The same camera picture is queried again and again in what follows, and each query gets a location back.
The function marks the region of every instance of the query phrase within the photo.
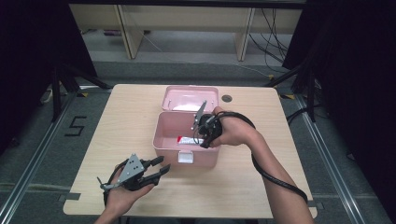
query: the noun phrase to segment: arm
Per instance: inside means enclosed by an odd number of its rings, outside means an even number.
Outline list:
[[[114,175],[111,183],[116,183],[122,169],[119,169]],[[95,221],[95,224],[111,224],[131,209],[137,199],[143,197],[154,188],[154,185],[147,185],[142,189],[129,191],[124,187],[112,189],[107,198],[107,205],[102,215]]]
[[[223,109],[216,107],[214,113],[217,114],[220,111],[223,111]],[[264,137],[258,131],[238,118],[222,118],[221,125],[223,134],[212,142],[212,147],[246,144],[264,171],[295,186],[294,181],[276,159]],[[276,223],[314,223],[301,196],[265,178],[263,181]]]

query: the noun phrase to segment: person's right hand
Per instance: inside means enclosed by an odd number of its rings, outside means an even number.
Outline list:
[[[216,106],[212,113],[213,115],[217,115],[221,111],[224,110]],[[257,132],[248,123],[239,118],[224,117],[220,119],[220,122],[223,128],[222,135],[213,140],[210,144],[211,147],[218,147],[220,145],[239,146],[241,144],[246,144],[251,135]]]

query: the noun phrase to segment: pink plastic box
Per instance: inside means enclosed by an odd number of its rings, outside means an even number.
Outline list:
[[[169,86],[163,97],[163,112],[158,117],[153,145],[163,164],[182,166],[216,165],[219,147],[203,148],[199,145],[181,145],[180,136],[193,137],[191,129],[196,111],[206,100],[204,113],[211,113],[219,105],[219,91],[214,87]]]

